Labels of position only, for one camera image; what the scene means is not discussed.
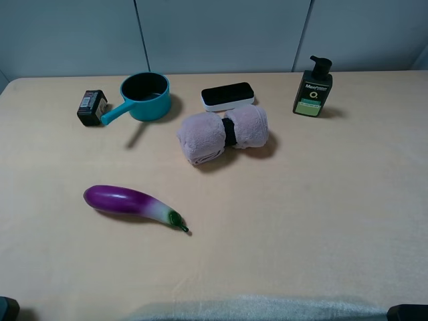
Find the black band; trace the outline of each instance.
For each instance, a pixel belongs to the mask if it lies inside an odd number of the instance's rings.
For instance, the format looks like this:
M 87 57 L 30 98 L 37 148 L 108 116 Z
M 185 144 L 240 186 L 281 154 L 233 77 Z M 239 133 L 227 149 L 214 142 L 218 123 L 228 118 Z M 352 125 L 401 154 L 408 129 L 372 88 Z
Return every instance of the black band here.
M 225 147 L 236 145 L 235 124 L 230 118 L 223 118 L 222 121 L 226 132 Z

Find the rolled towel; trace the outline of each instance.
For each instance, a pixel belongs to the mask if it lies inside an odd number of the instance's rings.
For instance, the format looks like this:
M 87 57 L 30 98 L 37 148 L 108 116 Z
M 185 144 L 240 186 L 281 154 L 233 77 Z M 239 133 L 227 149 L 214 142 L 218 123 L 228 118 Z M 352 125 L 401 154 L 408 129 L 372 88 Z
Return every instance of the rolled towel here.
M 228 110 L 225 118 L 235 124 L 237 144 L 233 147 L 245 149 L 247 147 L 262 147 L 269 138 L 268 119 L 263 108 L 247 105 Z
M 192 165 L 214 159 L 225 150 L 223 121 L 213 112 L 203 112 L 184 119 L 177 137 L 183 153 Z
M 228 110 L 224 119 L 204 112 L 184 119 L 177 137 L 187 160 L 199 165 L 220 156 L 225 146 L 262 147 L 269 138 L 268 121 L 263 108 L 254 105 Z

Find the gray cloth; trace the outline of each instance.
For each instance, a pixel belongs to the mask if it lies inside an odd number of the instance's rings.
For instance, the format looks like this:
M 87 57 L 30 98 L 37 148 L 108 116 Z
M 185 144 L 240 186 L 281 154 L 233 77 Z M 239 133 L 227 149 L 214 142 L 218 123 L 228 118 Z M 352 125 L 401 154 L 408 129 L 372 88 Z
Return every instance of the gray cloth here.
M 387 321 L 386 315 L 387 311 L 359 303 L 241 296 L 149 304 L 126 321 Z

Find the beige table surface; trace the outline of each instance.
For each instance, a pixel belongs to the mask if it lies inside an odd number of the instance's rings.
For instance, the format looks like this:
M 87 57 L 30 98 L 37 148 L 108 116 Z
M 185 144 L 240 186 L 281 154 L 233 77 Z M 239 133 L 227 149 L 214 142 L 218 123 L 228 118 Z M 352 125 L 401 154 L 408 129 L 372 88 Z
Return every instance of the beige table surface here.
M 302 74 L 173 75 L 173 111 L 105 128 L 85 90 L 124 77 L 29 78 L 0 95 L 0 296 L 31 320 L 117 320 L 153 302 L 239 294 L 428 303 L 428 72 L 334 73 L 320 118 L 292 113 Z M 271 137 L 203 166 L 175 132 L 203 88 L 249 82 Z M 96 184 L 158 197 L 188 236 L 99 215 Z

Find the green label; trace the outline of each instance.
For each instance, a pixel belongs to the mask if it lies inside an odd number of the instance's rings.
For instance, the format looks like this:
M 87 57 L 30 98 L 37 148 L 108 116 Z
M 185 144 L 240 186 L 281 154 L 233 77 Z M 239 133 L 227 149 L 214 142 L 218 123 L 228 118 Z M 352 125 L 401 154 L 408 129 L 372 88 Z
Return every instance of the green label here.
M 296 112 L 303 115 L 317 116 L 321 109 L 321 103 L 325 101 L 328 87 L 312 82 L 304 82 L 300 101 L 297 103 Z
M 296 106 L 296 112 L 299 114 L 305 114 L 310 116 L 316 116 L 320 112 L 321 106 L 315 104 L 307 104 L 305 102 L 298 102 Z

